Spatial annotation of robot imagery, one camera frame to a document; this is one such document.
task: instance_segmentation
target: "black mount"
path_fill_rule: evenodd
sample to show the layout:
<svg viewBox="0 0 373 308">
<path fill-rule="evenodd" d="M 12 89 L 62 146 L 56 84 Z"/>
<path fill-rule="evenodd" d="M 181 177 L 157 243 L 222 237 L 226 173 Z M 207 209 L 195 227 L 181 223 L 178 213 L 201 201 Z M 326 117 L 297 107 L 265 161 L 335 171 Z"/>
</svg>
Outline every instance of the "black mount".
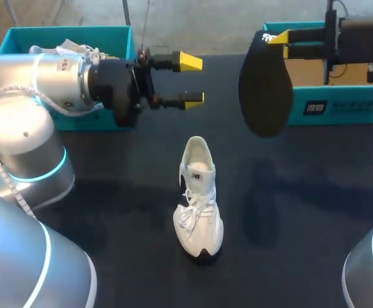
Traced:
<svg viewBox="0 0 373 308">
<path fill-rule="evenodd" d="M 202 94 L 181 93 L 178 96 L 159 96 L 154 89 L 151 69 L 172 69 L 177 67 L 173 55 L 151 56 L 149 49 L 138 51 L 135 61 L 106 59 L 93 65 L 88 74 L 88 88 L 94 101 L 103 103 L 113 111 L 117 126 L 134 127 L 139 113 L 149 108 L 174 107 L 185 110 L 186 101 L 199 101 Z"/>
</svg>

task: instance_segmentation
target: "cardboard box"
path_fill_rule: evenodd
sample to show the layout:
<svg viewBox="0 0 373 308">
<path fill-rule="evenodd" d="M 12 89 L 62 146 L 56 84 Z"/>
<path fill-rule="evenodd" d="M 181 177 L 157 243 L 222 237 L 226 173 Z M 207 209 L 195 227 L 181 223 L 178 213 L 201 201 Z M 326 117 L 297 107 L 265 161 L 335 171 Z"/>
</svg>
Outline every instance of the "cardboard box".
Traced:
<svg viewBox="0 0 373 308">
<path fill-rule="evenodd" d="M 268 22 L 263 28 L 321 28 L 324 22 Z M 367 64 L 338 65 L 329 85 L 323 84 L 322 60 L 286 60 L 294 85 L 294 107 L 289 125 L 373 123 L 373 84 L 367 83 Z"/>
</svg>

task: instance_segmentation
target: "floor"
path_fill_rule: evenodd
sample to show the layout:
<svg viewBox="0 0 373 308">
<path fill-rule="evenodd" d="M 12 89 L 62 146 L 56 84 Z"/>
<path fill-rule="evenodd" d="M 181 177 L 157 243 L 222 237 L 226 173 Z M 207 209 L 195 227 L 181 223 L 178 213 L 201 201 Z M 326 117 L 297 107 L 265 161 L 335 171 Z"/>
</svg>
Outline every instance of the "floor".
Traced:
<svg viewBox="0 0 373 308">
<path fill-rule="evenodd" d="M 124 25 L 121 0 L 12 0 L 22 26 Z M 321 20 L 326 0 L 128 0 L 138 45 L 149 4 L 145 46 L 154 52 L 182 49 L 197 55 L 240 54 L 265 21 Z M 373 0 L 344 0 L 349 15 L 373 15 Z M 13 22 L 0 0 L 0 43 Z"/>
</svg>

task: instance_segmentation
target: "sticker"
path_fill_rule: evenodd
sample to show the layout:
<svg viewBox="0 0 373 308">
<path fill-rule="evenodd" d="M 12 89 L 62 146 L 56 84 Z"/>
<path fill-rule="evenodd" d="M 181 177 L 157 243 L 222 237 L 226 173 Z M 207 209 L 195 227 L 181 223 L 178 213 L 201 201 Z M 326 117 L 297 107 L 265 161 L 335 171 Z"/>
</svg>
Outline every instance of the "sticker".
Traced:
<svg viewBox="0 0 373 308">
<path fill-rule="evenodd" d="M 71 60 L 64 58 L 57 64 L 57 71 L 70 71 L 72 67 Z"/>
<path fill-rule="evenodd" d="M 325 112 L 327 101 L 307 101 L 303 111 L 304 116 L 320 116 Z"/>
</svg>

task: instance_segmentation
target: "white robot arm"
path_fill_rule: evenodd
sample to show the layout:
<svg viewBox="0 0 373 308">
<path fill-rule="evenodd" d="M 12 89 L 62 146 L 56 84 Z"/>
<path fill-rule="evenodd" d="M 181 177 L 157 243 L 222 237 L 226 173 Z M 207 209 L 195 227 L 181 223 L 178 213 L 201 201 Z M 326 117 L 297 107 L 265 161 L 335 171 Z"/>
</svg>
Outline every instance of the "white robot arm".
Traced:
<svg viewBox="0 0 373 308">
<path fill-rule="evenodd" d="M 152 109 L 203 103 L 203 93 L 159 97 L 152 68 L 196 71 L 202 60 L 182 52 L 151 56 L 148 50 L 135 62 L 98 65 L 81 55 L 0 55 L 0 197 L 33 216 L 29 205 L 49 205 L 72 189 L 74 172 L 48 108 L 65 116 L 109 108 L 117 125 L 135 126 L 141 98 Z"/>
</svg>

